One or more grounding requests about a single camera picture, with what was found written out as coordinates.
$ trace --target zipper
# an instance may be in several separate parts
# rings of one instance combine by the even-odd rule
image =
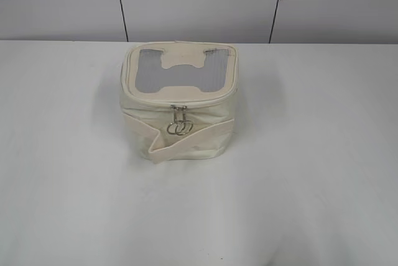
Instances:
[[[134,99],[134,102],[146,106],[148,108],[150,107],[156,107],[156,108],[170,108],[172,106],[175,107],[189,107],[190,109],[195,109],[195,108],[207,108],[209,106],[215,106],[219,103],[222,103],[225,99],[230,97],[232,94],[235,94],[237,90],[237,86],[235,85],[228,93],[222,95],[219,98],[215,99],[209,99],[209,100],[203,100],[203,101],[190,101],[190,102],[169,102],[169,103],[163,103],[163,102],[157,102],[157,101],[146,101],[143,99],[139,99],[135,97],[132,93],[129,93],[129,97]]]
[[[189,134],[193,129],[193,122],[191,120],[187,120],[185,115],[187,106],[171,105],[170,107],[173,111],[173,122],[167,126],[167,133],[179,136]]]

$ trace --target panel seam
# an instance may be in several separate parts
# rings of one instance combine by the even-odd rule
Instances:
[[[271,32],[270,32],[270,34],[269,34],[269,41],[268,41],[269,44],[271,43],[272,34],[274,33],[274,27],[275,27],[276,15],[277,15],[277,12],[278,12],[279,1],[280,1],[280,0],[276,0],[274,18],[273,18],[273,20],[272,20]]]
[[[121,10],[121,12],[122,12],[122,18],[123,18],[124,33],[126,34],[126,40],[127,40],[127,42],[129,42],[129,34],[127,33],[126,19],[124,18],[123,3],[122,3],[122,0],[119,0],[119,2],[120,2],[120,10]]]

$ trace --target cosmetic bag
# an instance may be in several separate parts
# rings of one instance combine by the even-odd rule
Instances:
[[[232,45],[156,42],[126,54],[120,105],[143,157],[212,158],[232,135],[237,89]]]

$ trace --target white wall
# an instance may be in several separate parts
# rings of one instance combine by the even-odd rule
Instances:
[[[398,0],[280,0],[272,42],[398,43]]]
[[[277,0],[123,0],[130,41],[269,41]],[[119,0],[0,0],[0,39],[126,41]],[[398,43],[398,0],[280,0],[274,43]]]
[[[268,42],[276,0],[123,0],[130,41]]]
[[[119,0],[0,0],[0,39],[126,41]]]

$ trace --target zipper track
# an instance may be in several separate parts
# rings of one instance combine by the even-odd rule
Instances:
[[[129,66],[129,59],[130,59],[130,54],[131,52],[135,49],[136,47],[134,47],[131,51],[129,51],[126,56],[125,56],[125,60],[123,63],[123,69],[125,67]],[[235,49],[236,52],[236,59],[235,59],[235,68],[237,68],[238,66],[238,51]],[[126,72],[126,81],[129,78],[129,69],[127,68]],[[122,86],[124,86],[124,89],[126,91],[128,91],[128,96],[129,98],[131,98],[132,100],[134,100],[134,102],[140,104],[141,106],[146,106],[148,108],[150,107],[155,107],[155,108],[170,108],[171,106],[186,106],[190,109],[195,109],[195,108],[207,108],[210,106],[215,106],[219,103],[222,103],[225,99],[227,99],[228,97],[230,97],[231,95],[235,94],[235,92],[238,90],[238,83],[236,81],[236,78],[238,76],[238,71],[237,69],[234,70],[234,80],[233,80],[233,85],[231,87],[231,89],[224,95],[222,95],[219,98],[215,98],[215,99],[209,99],[209,100],[203,100],[203,101],[174,101],[174,102],[157,102],[157,101],[145,101],[143,99],[137,98],[135,97],[131,91],[129,90],[129,85],[127,82],[123,82],[122,80]]]

